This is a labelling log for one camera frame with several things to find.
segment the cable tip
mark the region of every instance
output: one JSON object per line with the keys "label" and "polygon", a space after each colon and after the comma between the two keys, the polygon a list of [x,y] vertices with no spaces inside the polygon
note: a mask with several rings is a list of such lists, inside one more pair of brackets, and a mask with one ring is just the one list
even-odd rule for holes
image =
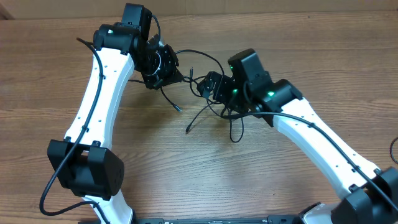
{"label": "cable tip", "polygon": [[191,126],[192,126],[192,123],[190,123],[190,124],[188,125],[188,127],[186,128],[186,130],[185,130],[186,133],[189,132],[189,129],[191,129]]}
{"label": "cable tip", "polygon": [[178,111],[178,112],[182,112],[182,109],[180,107],[178,107],[177,105],[173,105],[173,107]]}

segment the robotic arm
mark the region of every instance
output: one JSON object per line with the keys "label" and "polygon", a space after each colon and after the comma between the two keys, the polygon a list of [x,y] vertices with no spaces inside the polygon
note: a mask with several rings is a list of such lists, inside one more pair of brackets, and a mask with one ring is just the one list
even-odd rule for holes
{"label": "robotic arm", "polygon": [[[149,89],[158,89],[184,79],[177,69],[175,52],[160,41],[160,29],[159,35],[148,41],[151,17],[151,12],[143,6],[126,4],[122,22],[112,26],[104,24],[95,32],[93,45],[101,63],[94,57],[91,78],[78,114],[64,140],[51,140],[47,151],[53,168],[60,169],[57,177],[62,187],[91,203],[99,217],[97,223],[168,222],[135,218],[133,209],[126,204],[120,191],[124,164],[111,152],[114,119],[133,70],[141,72]],[[296,87],[287,80],[272,82],[252,49],[231,57],[228,62],[233,76],[210,72],[197,87],[201,96],[209,98],[213,92],[214,100],[238,112],[223,116],[226,119],[248,115],[264,118],[271,127],[277,128],[306,153],[327,177],[342,202],[338,205],[318,203],[300,215],[270,215],[255,221],[217,222],[387,224],[397,220],[397,212],[385,199],[387,197],[395,206],[398,203],[398,172],[395,169],[382,172],[352,150],[317,116]],[[85,126],[96,96],[96,87],[102,78],[101,64],[101,93]],[[82,129],[85,133],[80,139]],[[73,155],[67,157],[72,149]],[[375,190],[373,184],[382,190],[385,197]],[[174,224],[202,222],[208,223],[208,220],[169,221]]]}

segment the wooden table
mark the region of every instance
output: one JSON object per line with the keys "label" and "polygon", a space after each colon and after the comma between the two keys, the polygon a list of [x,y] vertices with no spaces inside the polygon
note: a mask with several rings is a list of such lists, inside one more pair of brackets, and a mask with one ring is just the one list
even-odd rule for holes
{"label": "wooden table", "polygon": [[[90,207],[45,217],[39,198],[53,173],[50,139],[73,121],[91,70],[91,40],[120,18],[0,21],[0,223],[76,223]],[[398,135],[398,12],[277,13],[159,18],[175,50],[227,59],[257,50],[274,81],[290,80],[352,148],[382,169],[394,166],[388,147]],[[201,55],[181,54],[180,71],[219,71]],[[304,153],[260,119],[245,118],[243,140],[186,83],[166,94],[128,83],[113,130],[113,151],[126,167],[123,194],[139,217],[231,218],[297,213],[336,202],[332,188]],[[233,136],[240,135],[239,121]],[[79,202],[54,183],[45,207]]]}

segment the wooden tabletop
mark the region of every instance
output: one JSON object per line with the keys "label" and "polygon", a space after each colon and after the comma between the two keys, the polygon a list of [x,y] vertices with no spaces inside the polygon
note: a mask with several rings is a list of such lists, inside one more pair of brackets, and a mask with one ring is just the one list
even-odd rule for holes
{"label": "wooden tabletop", "polygon": [[[91,40],[118,17],[0,21],[0,223],[76,223],[90,207],[45,217],[39,198],[53,173],[51,139],[63,139],[85,92]],[[196,49],[227,59],[257,50],[274,81],[286,78],[353,149],[382,169],[398,135],[398,12],[276,13],[159,18],[174,50]],[[180,54],[180,71],[219,71],[201,55]],[[322,173],[289,139],[263,120],[245,118],[241,142],[211,111],[185,128],[205,100],[186,83],[160,91],[128,83],[113,129],[113,151],[126,168],[122,192],[139,217],[230,218],[298,213],[337,202]],[[240,135],[239,121],[233,136]],[[45,207],[81,199],[56,181]]]}

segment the white plastic casing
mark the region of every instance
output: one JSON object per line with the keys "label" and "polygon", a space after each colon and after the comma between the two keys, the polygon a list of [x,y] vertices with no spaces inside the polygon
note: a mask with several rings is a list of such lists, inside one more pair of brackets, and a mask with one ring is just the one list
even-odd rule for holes
{"label": "white plastic casing", "polygon": [[[378,167],[360,156],[334,133],[314,112],[306,99],[295,99],[284,105],[282,109],[285,114],[298,116],[315,123],[339,145],[355,164],[360,166],[361,170],[370,179],[376,176],[374,170],[378,169]],[[345,198],[351,193],[349,191],[351,185],[355,184],[361,187],[366,183],[366,180],[357,172],[353,172],[353,167],[347,163],[347,160],[317,130],[309,128],[308,125],[300,121],[282,116],[274,116],[273,122],[277,130],[298,145],[321,170],[340,199]]]}
{"label": "white plastic casing", "polygon": [[[89,131],[84,134],[80,144],[92,145],[93,141],[99,141],[101,147],[109,150],[112,148],[112,130],[116,114],[118,113],[120,99],[129,77],[134,71],[134,63],[131,56],[120,54],[120,50],[102,48],[97,51],[103,65],[105,79],[102,82],[101,92],[95,107],[93,116],[88,124]],[[93,69],[88,82],[86,93],[81,102],[80,109],[65,137],[71,137],[75,142],[84,125],[100,78],[100,68],[93,55]],[[99,203],[105,217],[112,224],[130,224],[133,216],[132,209],[126,204],[123,194],[119,191],[110,201],[100,197],[86,196],[84,200],[92,200]],[[97,208],[94,208],[101,223],[105,224]]]}

